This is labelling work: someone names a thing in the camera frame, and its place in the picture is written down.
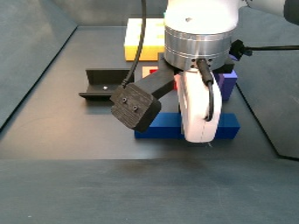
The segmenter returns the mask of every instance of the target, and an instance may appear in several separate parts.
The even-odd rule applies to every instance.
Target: purple block
[[[215,78],[219,83],[219,91],[221,95],[221,100],[227,101],[229,99],[232,89],[237,82],[237,75],[235,71],[232,71],[232,73],[215,74]]]

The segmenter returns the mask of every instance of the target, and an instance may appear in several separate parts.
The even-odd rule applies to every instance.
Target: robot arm
[[[219,87],[212,85],[212,70],[224,65],[229,56],[231,36],[239,22],[239,8],[243,6],[284,17],[299,25],[298,0],[168,0],[164,14],[164,53],[159,63],[164,65],[163,72],[168,73],[167,85],[171,83],[169,71],[183,71],[175,79],[184,136],[189,142],[209,142],[215,137],[221,99]],[[159,73],[148,78],[151,87],[144,79],[143,83],[129,84],[131,87],[124,89],[120,87],[112,95],[112,114],[133,130],[144,131],[159,113],[159,101],[151,88],[153,81],[161,82],[161,77],[165,76]],[[120,96],[123,99],[128,97],[129,103],[139,103],[141,107],[135,108],[140,109],[132,112],[132,105],[128,101],[120,101]]]

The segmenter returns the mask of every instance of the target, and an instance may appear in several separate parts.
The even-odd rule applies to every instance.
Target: blue block
[[[233,139],[239,133],[239,120],[235,114],[220,114],[216,139]]]
[[[135,138],[180,138],[181,115],[159,113],[144,133],[135,131]]]
[[[215,139],[233,139],[239,128],[236,116],[221,114]],[[160,113],[144,133],[135,131],[135,138],[184,138],[181,134],[181,114]]]

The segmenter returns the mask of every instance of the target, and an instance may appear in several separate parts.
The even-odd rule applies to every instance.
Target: black cable
[[[279,46],[260,46],[260,47],[251,47],[247,46],[245,50],[249,51],[295,51],[299,50],[299,45],[279,45]]]
[[[123,80],[121,86],[123,88],[127,87],[128,82],[131,81],[133,75],[135,75],[135,70],[136,70],[136,64],[140,58],[140,54],[143,51],[143,45],[144,45],[144,38],[145,38],[145,0],[141,0],[141,6],[143,6],[143,23],[141,23],[141,34],[140,34],[140,39],[139,39],[139,45],[136,49],[136,54],[135,54],[135,61],[131,66],[131,69],[128,71],[127,77]]]
[[[213,77],[205,59],[197,59],[196,65],[200,70],[201,81],[209,90],[209,111],[207,117],[204,118],[204,120],[209,122],[213,114],[213,92],[212,92]]]
[[[208,82],[208,89],[209,89],[209,113],[205,117],[205,121],[209,122],[213,114],[213,92],[212,92],[212,84]]]

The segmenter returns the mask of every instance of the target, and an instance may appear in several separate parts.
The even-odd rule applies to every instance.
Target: black bracket
[[[79,96],[89,101],[108,100],[127,74],[128,69],[87,69],[88,90]]]
[[[111,112],[116,119],[132,130],[144,132],[161,110],[157,101],[173,90],[173,75],[177,69],[159,53],[157,71],[125,88],[119,86],[111,96],[115,103]]]

